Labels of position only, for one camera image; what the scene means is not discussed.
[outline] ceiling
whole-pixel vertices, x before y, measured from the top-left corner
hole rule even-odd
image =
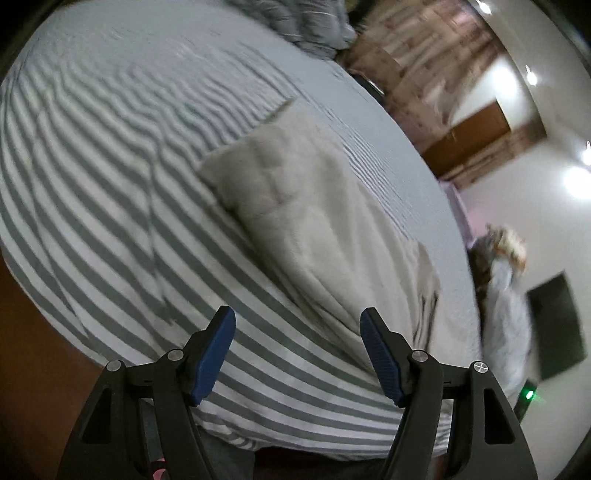
[[[477,10],[476,0],[469,0]],[[548,136],[580,159],[591,140],[591,77],[577,51],[531,0],[485,0],[483,14],[525,77],[525,65],[538,76],[528,85]]]

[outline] patterned curtain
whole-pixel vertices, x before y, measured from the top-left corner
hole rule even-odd
[[[504,51],[463,0],[382,0],[364,23],[339,61],[384,91],[384,108],[421,153]]]

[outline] bed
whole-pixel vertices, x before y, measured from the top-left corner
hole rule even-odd
[[[195,175],[209,152],[288,98],[313,107],[392,222],[426,246],[462,363],[480,358],[472,280],[445,195],[336,63],[213,0],[93,0],[35,32],[1,95],[2,255],[61,335],[102,365],[135,365],[183,345],[221,304],[236,311],[218,382],[194,411],[211,434],[251,450],[381,458],[401,418],[375,376],[265,275]],[[449,428],[447,410],[436,455]]]

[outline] brown door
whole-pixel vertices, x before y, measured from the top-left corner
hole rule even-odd
[[[441,177],[510,131],[503,110],[495,101],[452,128],[423,154],[423,159],[433,174]]]

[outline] screw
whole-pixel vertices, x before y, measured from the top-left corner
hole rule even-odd
[[[120,368],[121,368],[121,362],[119,360],[111,360],[107,364],[107,370],[109,372],[116,372]]]
[[[183,359],[184,353],[182,350],[171,350],[168,352],[167,355],[168,359],[173,362],[178,362],[179,360]]]
[[[474,370],[480,374],[485,374],[488,372],[488,365],[486,365],[484,362],[476,362],[474,364]]]
[[[429,356],[427,355],[427,352],[424,352],[423,350],[415,350],[413,352],[413,359],[417,362],[426,362],[427,358],[429,358]]]

